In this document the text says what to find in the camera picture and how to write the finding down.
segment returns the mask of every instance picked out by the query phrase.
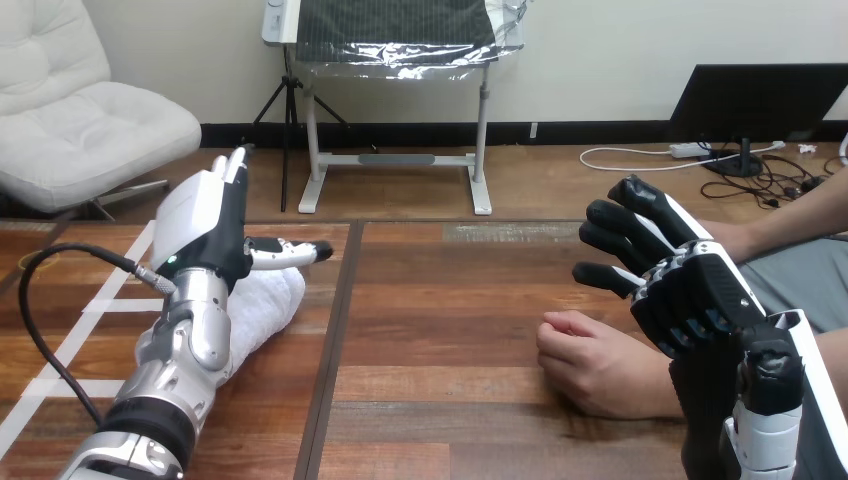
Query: gray pants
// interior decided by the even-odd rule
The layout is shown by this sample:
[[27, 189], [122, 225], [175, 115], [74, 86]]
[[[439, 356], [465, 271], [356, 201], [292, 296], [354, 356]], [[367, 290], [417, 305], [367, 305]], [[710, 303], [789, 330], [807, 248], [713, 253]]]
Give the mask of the gray pants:
[[739, 270], [769, 314], [800, 308], [817, 333], [848, 327], [848, 242], [814, 240]]

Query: white chair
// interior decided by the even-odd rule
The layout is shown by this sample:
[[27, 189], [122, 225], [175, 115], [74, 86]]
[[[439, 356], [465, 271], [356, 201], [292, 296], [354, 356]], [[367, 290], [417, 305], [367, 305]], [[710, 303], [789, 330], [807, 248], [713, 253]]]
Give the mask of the white chair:
[[167, 186], [96, 198], [200, 144], [191, 113], [109, 78], [81, 0], [0, 0], [0, 193], [53, 213]]

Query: white stand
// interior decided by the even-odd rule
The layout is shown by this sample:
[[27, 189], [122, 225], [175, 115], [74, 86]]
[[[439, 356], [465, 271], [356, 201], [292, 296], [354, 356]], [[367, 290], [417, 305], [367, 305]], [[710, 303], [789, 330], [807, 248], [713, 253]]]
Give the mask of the white stand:
[[483, 68], [483, 81], [480, 84], [480, 110], [477, 117], [477, 150], [461, 156], [435, 155], [332, 155], [320, 153], [318, 148], [318, 124], [315, 119], [315, 91], [309, 85], [304, 89], [304, 105], [306, 107], [306, 135], [309, 140], [310, 176], [303, 191], [303, 198], [298, 206], [300, 213], [315, 213], [318, 198], [327, 176], [330, 165], [366, 165], [366, 166], [432, 166], [432, 167], [466, 167], [468, 181], [471, 186], [471, 199], [474, 202], [475, 215], [491, 215], [492, 202], [489, 200], [489, 189], [486, 185], [486, 175], [483, 172], [483, 161], [486, 155], [487, 101], [489, 99], [489, 66]]

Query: monitor stand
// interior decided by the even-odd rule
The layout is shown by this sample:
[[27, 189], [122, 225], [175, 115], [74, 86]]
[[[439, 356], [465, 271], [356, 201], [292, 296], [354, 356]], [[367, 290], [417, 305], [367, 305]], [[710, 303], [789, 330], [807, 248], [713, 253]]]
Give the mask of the monitor stand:
[[751, 139], [743, 138], [739, 141], [739, 151], [733, 150], [715, 150], [710, 154], [710, 158], [729, 157], [738, 153], [739, 156], [729, 160], [722, 160], [715, 163], [705, 163], [704, 168], [725, 175], [728, 177], [755, 177], [763, 173], [763, 161], [756, 155], [751, 155]]

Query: baseboard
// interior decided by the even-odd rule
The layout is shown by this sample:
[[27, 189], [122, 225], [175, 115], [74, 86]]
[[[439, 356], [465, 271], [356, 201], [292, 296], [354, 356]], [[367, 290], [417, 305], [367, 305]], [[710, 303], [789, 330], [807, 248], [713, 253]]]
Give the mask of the baseboard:
[[[621, 143], [664, 143], [692, 141], [671, 138], [670, 122], [611, 121], [611, 122], [542, 122], [535, 138], [531, 138], [531, 123], [494, 122], [488, 127], [487, 145], [603, 145]], [[282, 148], [283, 124], [206, 123], [202, 125], [201, 147], [229, 148], [253, 143], [259, 148]], [[292, 148], [306, 148], [306, 128], [303, 124], [292, 129], [289, 138]], [[848, 120], [829, 120], [818, 128], [788, 140], [838, 142], [848, 132]], [[344, 127], [337, 123], [318, 125], [322, 148], [369, 147], [457, 147], [474, 145], [476, 123], [354, 123]]]

